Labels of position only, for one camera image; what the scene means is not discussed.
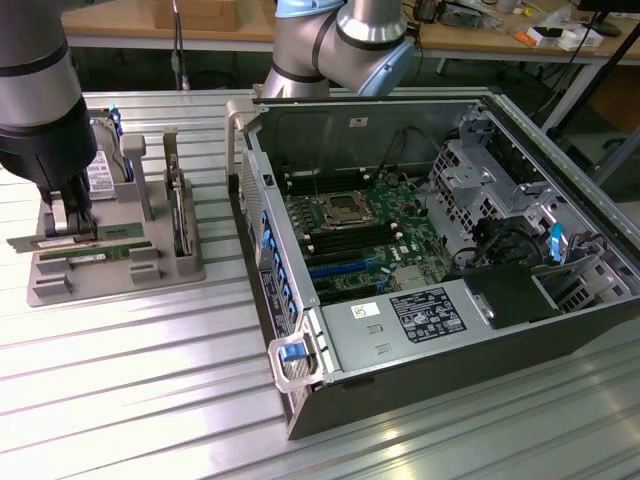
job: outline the gray robot arm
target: gray robot arm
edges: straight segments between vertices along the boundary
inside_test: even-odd
[[[413,58],[401,0],[279,0],[273,68],[264,97],[387,95]]]
[[[60,14],[96,3],[0,1],[0,163],[66,213],[51,235],[93,227],[84,171],[96,144]]]

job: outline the aluminum table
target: aluminum table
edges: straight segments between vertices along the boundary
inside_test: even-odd
[[[180,129],[207,280],[31,309],[29,255],[0,243],[0,478],[639,474],[640,321],[572,357],[289,442],[225,186],[224,105],[248,95],[87,95],[146,135],[149,178],[163,168],[163,128]],[[33,232],[34,186],[0,171],[0,203],[0,238]]]

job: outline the white object on desk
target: white object on desk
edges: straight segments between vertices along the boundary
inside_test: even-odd
[[[562,32],[562,36],[560,40],[558,40],[558,46],[563,50],[567,50],[569,52],[576,50],[584,36],[587,35],[586,28],[578,28],[576,30],[564,30]],[[603,37],[597,32],[593,30],[589,30],[589,35],[583,44],[584,47],[598,48],[602,43]]]

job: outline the cpu socket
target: cpu socket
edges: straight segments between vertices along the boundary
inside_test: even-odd
[[[314,203],[322,207],[325,226],[329,228],[359,225],[374,220],[371,209],[360,192],[318,195]]]

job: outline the blue ram slot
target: blue ram slot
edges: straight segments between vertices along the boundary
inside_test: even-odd
[[[312,279],[316,279],[333,277],[335,275],[344,275],[345,273],[366,272],[371,268],[372,264],[373,259],[370,258],[368,260],[357,263],[348,263],[346,265],[337,265],[335,267],[316,268],[313,270],[309,270],[309,275],[311,275]]]

